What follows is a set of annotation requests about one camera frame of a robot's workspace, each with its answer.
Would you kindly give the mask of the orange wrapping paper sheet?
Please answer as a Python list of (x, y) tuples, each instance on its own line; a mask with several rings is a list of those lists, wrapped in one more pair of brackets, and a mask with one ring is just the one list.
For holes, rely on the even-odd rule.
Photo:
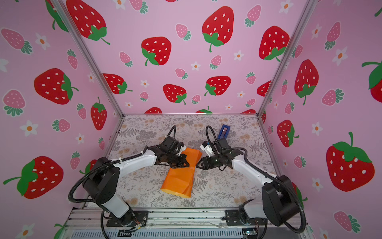
[(170, 169), (161, 187), (161, 191), (189, 199), (193, 190), (196, 165), (200, 161), (202, 153), (197, 149), (187, 148), (184, 154), (187, 156), (186, 160), (190, 167)]

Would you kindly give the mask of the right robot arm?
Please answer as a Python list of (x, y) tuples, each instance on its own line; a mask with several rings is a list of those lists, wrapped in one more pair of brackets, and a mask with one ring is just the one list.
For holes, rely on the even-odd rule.
[(252, 164), (245, 150), (230, 149), (227, 145), (219, 147), (207, 141), (203, 142), (200, 148), (207, 156), (198, 162), (197, 168), (211, 170), (227, 166), (243, 174), (261, 189), (260, 201), (250, 200), (239, 207), (242, 222), (262, 218), (280, 226), (302, 211), (289, 179), (268, 174)]

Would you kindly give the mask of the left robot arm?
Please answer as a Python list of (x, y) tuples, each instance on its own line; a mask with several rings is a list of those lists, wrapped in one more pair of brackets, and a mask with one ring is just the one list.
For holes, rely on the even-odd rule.
[(159, 145), (146, 146), (139, 154), (109, 160), (102, 157), (84, 177), (82, 187), (92, 201), (118, 219), (132, 220), (133, 210), (117, 193), (120, 178), (141, 168), (164, 165), (172, 169), (188, 168), (193, 162), (188, 148), (168, 136)]

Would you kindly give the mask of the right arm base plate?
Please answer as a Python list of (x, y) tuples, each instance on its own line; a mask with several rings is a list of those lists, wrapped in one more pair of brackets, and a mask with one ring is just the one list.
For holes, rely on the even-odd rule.
[(244, 211), (225, 210), (225, 216), (222, 217), (228, 226), (264, 226), (266, 220), (263, 218), (249, 218)]

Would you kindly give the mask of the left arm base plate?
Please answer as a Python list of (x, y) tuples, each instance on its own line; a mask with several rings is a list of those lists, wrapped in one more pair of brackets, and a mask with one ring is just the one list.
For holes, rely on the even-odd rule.
[(121, 218), (118, 218), (113, 213), (110, 213), (106, 223), (107, 227), (127, 227), (133, 228), (136, 226), (144, 227), (147, 223), (149, 211), (128, 211)]

